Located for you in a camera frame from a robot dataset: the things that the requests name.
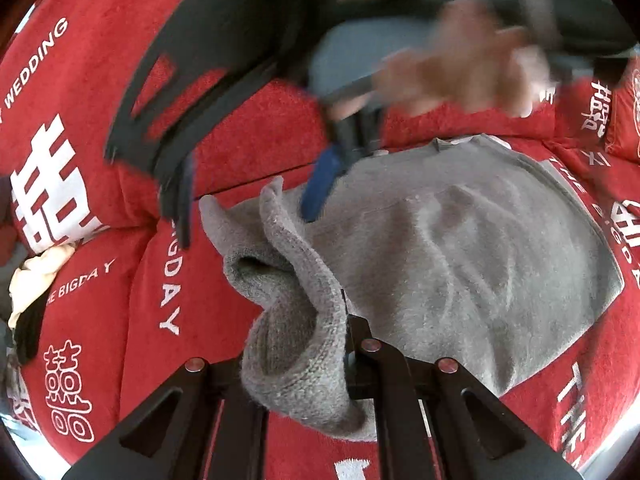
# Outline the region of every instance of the white cloth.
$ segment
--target white cloth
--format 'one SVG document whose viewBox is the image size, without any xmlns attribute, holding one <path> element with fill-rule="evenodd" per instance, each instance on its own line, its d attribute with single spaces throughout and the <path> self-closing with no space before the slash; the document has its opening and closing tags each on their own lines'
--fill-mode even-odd
<svg viewBox="0 0 640 480">
<path fill-rule="evenodd" d="M 12 313 L 8 325 L 11 330 L 15 330 L 20 314 L 51 286 L 58 271 L 75 252 L 76 247 L 71 244 L 52 247 L 15 269 L 9 284 Z"/>
</svg>

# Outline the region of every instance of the hand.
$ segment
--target hand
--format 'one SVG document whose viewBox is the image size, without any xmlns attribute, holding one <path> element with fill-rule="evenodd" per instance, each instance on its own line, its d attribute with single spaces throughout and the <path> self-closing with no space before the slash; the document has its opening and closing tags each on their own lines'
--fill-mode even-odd
<svg viewBox="0 0 640 480">
<path fill-rule="evenodd" d="M 545 57 L 529 44 L 525 29 L 500 28 L 482 0 L 457 0 L 441 12 L 430 51 L 405 50 L 389 57 L 374 76 L 374 86 L 387 103 L 411 115 L 450 101 L 467 112 L 497 107 L 517 117 L 531 111 L 548 80 Z M 330 116 L 348 117 L 368 98 L 335 105 Z"/>
</svg>

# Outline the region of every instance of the red blanket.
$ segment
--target red blanket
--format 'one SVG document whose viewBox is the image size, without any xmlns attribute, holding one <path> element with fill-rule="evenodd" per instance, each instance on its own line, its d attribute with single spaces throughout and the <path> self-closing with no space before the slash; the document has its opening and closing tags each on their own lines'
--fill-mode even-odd
<svg viewBox="0 0 640 480">
<path fill-rule="evenodd" d="M 154 184 L 102 161 L 132 71 L 179 1 L 42 0 L 0 64 L 0 174 L 12 175 L 23 241 L 39 251 L 111 228 L 82 245 L 59 273 L 38 357 L 23 368 L 15 401 L 17 415 L 70 462 L 186 359 L 236 356 L 258 314 L 226 282 L 199 215 L 192 249 L 180 251 L 171 226 L 159 221 Z M 580 92 L 588 110 L 590 82 Z M 634 254 L 640 233 L 633 209 L 640 168 L 604 150 L 573 148 L 564 120 L 557 120 L 558 103 L 552 95 L 541 100 L 529 118 L 516 120 L 497 112 L 465 116 L 449 105 L 416 119 L 392 112 L 384 138 L 390 148 L 405 148 L 435 136 L 501 136 L 515 150 L 552 160 L 591 213 L 610 222 L 622 295 L 594 329 L 503 399 L 579 466 L 640 390 L 640 253 Z M 196 192 L 220 192 L 223 205 L 232 205 L 255 196 L 270 174 L 284 173 L 295 186 L 323 145 L 314 103 L 271 84 L 198 147 Z M 604 176 L 599 182 L 611 183 L 601 203 L 594 199 L 602 195 L 593 187 L 594 169 Z M 624 201 L 628 208 L 620 208 Z M 374 480 L 374 448 L 274 418 L 266 479 Z"/>
</svg>

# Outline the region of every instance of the pillow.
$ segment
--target pillow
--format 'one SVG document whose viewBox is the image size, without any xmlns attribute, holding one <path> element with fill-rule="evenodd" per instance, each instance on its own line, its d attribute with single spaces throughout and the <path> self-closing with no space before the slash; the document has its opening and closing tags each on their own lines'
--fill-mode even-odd
<svg viewBox="0 0 640 480">
<path fill-rule="evenodd" d="M 37 355 L 14 379 L 14 411 L 68 462 L 118 421 L 129 293 L 152 235 L 110 230 L 78 248 L 51 287 Z"/>
<path fill-rule="evenodd" d="M 33 252 L 106 226 L 155 225 L 155 183 L 123 164 L 108 166 L 103 150 L 134 70 L 180 1 L 42 0 L 2 59 L 0 174 L 13 175 L 17 226 Z M 169 73 L 159 62 L 142 97 L 155 94 Z M 212 83 L 201 79 L 177 106 Z M 384 141 L 402 147 L 478 132 L 551 138 L 552 98 L 541 96 L 545 104 L 527 119 L 495 111 L 466 116 L 451 106 L 414 119 L 392 112 Z M 154 127 L 170 120 L 165 114 Z M 196 148 L 195 195 L 309 164 L 324 144 L 313 100 L 273 82 Z"/>
<path fill-rule="evenodd" d="M 633 58 L 614 94 L 607 153 L 640 162 L 640 60 Z"/>
<path fill-rule="evenodd" d="M 614 92 L 599 80 L 582 78 L 556 99 L 556 133 L 547 140 L 566 146 L 597 146 L 611 122 Z"/>
</svg>

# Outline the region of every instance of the gray cloth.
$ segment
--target gray cloth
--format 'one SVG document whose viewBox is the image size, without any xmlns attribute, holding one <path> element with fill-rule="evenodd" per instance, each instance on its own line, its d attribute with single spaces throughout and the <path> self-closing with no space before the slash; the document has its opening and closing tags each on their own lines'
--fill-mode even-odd
<svg viewBox="0 0 640 480">
<path fill-rule="evenodd" d="M 373 440 L 370 406 L 344 379 L 346 309 L 424 361 L 458 359 L 501 395 L 572 345 L 623 288 L 575 193 L 488 137 L 367 159 L 313 224 L 302 187 L 274 179 L 203 228 L 233 287 L 263 307 L 242 381 L 269 409 L 327 434 Z"/>
</svg>

